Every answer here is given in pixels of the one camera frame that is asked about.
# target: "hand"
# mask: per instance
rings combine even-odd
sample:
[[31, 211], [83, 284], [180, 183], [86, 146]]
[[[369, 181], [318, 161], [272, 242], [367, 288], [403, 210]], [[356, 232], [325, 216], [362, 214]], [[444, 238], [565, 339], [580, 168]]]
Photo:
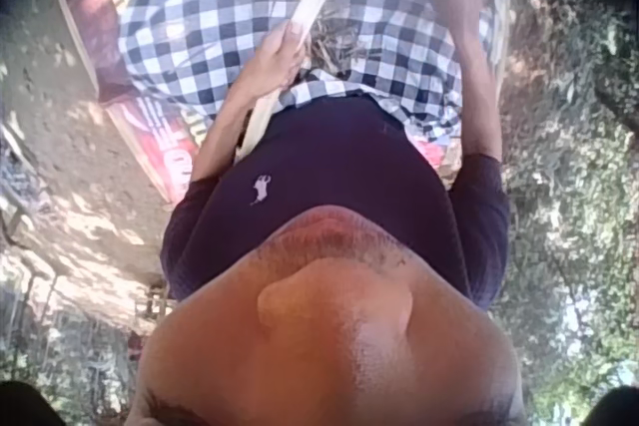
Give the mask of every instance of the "hand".
[[277, 89], [288, 89], [307, 54], [306, 45], [301, 26], [291, 22], [279, 25], [265, 37], [232, 90], [255, 101]]
[[478, 38], [479, 18], [486, 0], [434, 0], [437, 13], [445, 22], [455, 43]]

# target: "person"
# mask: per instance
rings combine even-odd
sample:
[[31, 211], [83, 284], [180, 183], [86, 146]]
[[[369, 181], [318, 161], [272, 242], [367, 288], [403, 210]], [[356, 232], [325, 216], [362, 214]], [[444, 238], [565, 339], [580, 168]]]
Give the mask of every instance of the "person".
[[507, 262], [484, 0], [434, 0], [463, 83], [463, 165], [447, 192], [367, 94], [272, 118], [234, 154], [257, 99], [294, 81], [299, 26], [233, 83], [167, 227], [181, 302], [145, 345], [129, 425], [506, 424], [523, 415], [509, 339], [486, 313]]

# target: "sleeve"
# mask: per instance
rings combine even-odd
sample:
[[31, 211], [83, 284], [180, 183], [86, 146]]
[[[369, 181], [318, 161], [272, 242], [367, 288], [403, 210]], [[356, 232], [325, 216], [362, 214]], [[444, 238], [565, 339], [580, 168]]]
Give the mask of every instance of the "sleeve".
[[172, 277], [171, 273], [184, 255], [191, 234], [219, 181], [220, 178], [215, 177], [191, 183], [184, 199], [171, 214], [160, 254], [166, 278]]
[[471, 299], [488, 309], [501, 288], [508, 258], [510, 206], [501, 182], [501, 163], [484, 155], [465, 157], [449, 196]]

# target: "checkered shirt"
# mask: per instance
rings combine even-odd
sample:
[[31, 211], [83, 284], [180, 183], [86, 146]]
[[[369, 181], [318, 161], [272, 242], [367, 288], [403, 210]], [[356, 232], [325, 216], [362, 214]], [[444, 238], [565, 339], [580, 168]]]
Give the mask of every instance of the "checkered shirt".
[[[121, 16], [119, 47], [142, 93], [214, 119], [262, 39], [290, 19], [299, 2], [131, 0]], [[461, 70], [429, 0], [328, 0], [320, 16], [329, 30], [354, 37], [349, 46], [336, 39], [338, 54], [359, 54], [342, 56], [337, 72], [308, 60], [276, 112], [366, 93], [414, 140], [446, 145], [458, 135]], [[487, 52], [493, 19], [485, 12], [480, 22]]]

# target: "embroidered logo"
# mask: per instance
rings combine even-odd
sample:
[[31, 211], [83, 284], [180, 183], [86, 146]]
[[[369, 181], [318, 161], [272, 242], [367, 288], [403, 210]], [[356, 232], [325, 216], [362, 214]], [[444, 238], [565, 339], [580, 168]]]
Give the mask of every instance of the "embroidered logo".
[[260, 204], [261, 202], [267, 199], [267, 197], [269, 196], [268, 188], [269, 188], [270, 182], [271, 182], [270, 175], [262, 175], [261, 177], [258, 178], [258, 180], [256, 181], [256, 184], [253, 186], [253, 188], [258, 191], [258, 197], [251, 204], [251, 206]]

